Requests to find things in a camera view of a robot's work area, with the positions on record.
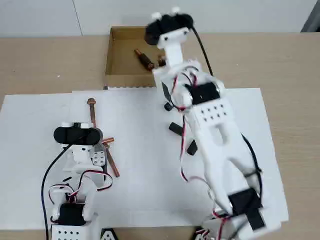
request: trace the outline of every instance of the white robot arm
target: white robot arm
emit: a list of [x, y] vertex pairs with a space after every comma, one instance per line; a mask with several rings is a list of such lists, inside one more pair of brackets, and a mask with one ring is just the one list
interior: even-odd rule
[[63, 171], [69, 177], [49, 188], [53, 203], [52, 240], [101, 239], [94, 199], [97, 192], [110, 188], [113, 181], [103, 169], [107, 163], [102, 136], [92, 123], [63, 123], [54, 131], [54, 139], [62, 148], [68, 148]]
[[[171, 15], [154, 13], [152, 17], [145, 40], [164, 49], [166, 57], [166, 66], [152, 71], [156, 87], [188, 123], [202, 154], [205, 182], [222, 213], [214, 212], [215, 217], [205, 220], [203, 230], [218, 240], [246, 240], [280, 228], [281, 223], [272, 218], [273, 209], [264, 201], [261, 169], [235, 122], [224, 84], [203, 72], [198, 61], [183, 59], [181, 44], [190, 29], [195, 31], [191, 16], [174, 9]], [[223, 183], [226, 161], [243, 174], [246, 189], [228, 195]]]

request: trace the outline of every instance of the wooden table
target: wooden table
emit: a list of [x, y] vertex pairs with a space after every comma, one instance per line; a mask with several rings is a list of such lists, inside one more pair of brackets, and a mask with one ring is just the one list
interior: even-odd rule
[[[320, 34], [202, 37], [213, 71], [227, 88], [262, 90], [289, 210], [289, 222], [262, 239], [318, 239]], [[5, 94], [102, 89], [107, 48], [107, 36], [0, 38], [0, 103]], [[184, 45], [184, 54], [205, 66], [195, 38]], [[120, 240], [188, 240], [193, 228], [119, 228], [116, 233]], [[44, 237], [43, 230], [0, 231], [2, 240]]]

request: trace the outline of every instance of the white paper sheet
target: white paper sheet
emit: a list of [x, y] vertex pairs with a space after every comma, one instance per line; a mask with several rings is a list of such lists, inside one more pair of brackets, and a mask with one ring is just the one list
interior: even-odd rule
[[[41, 183], [61, 151], [53, 131], [69, 115], [69, 94], [7, 95], [0, 112], [0, 229], [43, 229]], [[58, 161], [48, 187], [62, 176]]]
[[[96, 98], [97, 126], [105, 137], [115, 137], [111, 152], [121, 174], [119, 185], [124, 182], [128, 187], [122, 191], [125, 195], [121, 203], [116, 201], [117, 193], [113, 193], [117, 187], [101, 193], [102, 199], [115, 200], [99, 206], [101, 222], [113, 227], [200, 224], [212, 203], [202, 182], [185, 184], [181, 179], [181, 138], [168, 130], [171, 122], [181, 125], [182, 116], [176, 111], [164, 110], [164, 102], [158, 99], [155, 88], [113, 88], [107, 92], [74, 93], [77, 94], [72, 95], [70, 115], [85, 122], [90, 120], [90, 114], [82, 102], [90, 97]], [[278, 219], [286, 221], [288, 210], [260, 89], [229, 89], [228, 98], [239, 128], [250, 140], [263, 169], [263, 198], [277, 208]], [[190, 131], [187, 135], [188, 146], [192, 140]], [[237, 187], [245, 187], [243, 176], [232, 164], [228, 166], [231, 171], [224, 175], [226, 189], [232, 192]], [[199, 152], [195, 156], [185, 155], [184, 170], [188, 176], [203, 176]], [[267, 186], [272, 186], [271, 192], [266, 190]], [[128, 213], [122, 212], [124, 206], [130, 217], [125, 217]], [[119, 222], [109, 218], [110, 214], [117, 215]]]
[[[228, 95], [237, 123], [264, 170], [265, 185], [273, 186], [272, 195], [265, 194], [265, 198], [278, 203], [278, 217], [285, 221], [288, 210], [260, 90], [230, 89]], [[0, 216], [5, 216], [0, 218], [0, 229], [44, 228], [41, 180], [60, 151], [53, 131], [61, 122], [90, 121], [89, 97], [97, 101], [97, 126], [104, 137], [115, 138], [110, 151], [120, 172], [112, 188], [97, 195], [101, 226], [199, 225], [210, 213], [212, 202], [203, 183], [186, 184], [180, 177], [181, 139], [168, 127], [171, 122], [180, 124], [182, 118], [164, 110], [155, 88], [137, 88], [6, 96], [0, 112]], [[62, 179], [63, 165], [62, 158], [46, 186]], [[200, 153], [186, 154], [184, 168], [188, 176], [202, 176]], [[48, 199], [46, 204], [50, 215]]]

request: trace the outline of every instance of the open cardboard box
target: open cardboard box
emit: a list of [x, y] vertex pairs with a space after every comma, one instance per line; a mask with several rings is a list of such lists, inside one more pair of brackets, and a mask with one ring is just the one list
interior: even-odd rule
[[159, 54], [164, 55], [164, 51], [148, 45], [144, 36], [145, 27], [142, 26], [111, 27], [105, 69], [108, 87], [155, 86], [152, 72], [140, 63], [134, 49], [146, 54], [153, 63], [157, 62]]

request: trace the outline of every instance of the metal screw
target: metal screw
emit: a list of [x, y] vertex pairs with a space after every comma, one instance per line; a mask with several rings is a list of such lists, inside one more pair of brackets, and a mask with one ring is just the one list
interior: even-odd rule
[[96, 128], [96, 113], [95, 113], [95, 104], [96, 100], [94, 98], [89, 98], [88, 101], [86, 102], [90, 106], [90, 116], [91, 116], [91, 122], [93, 123], [93, 127]]

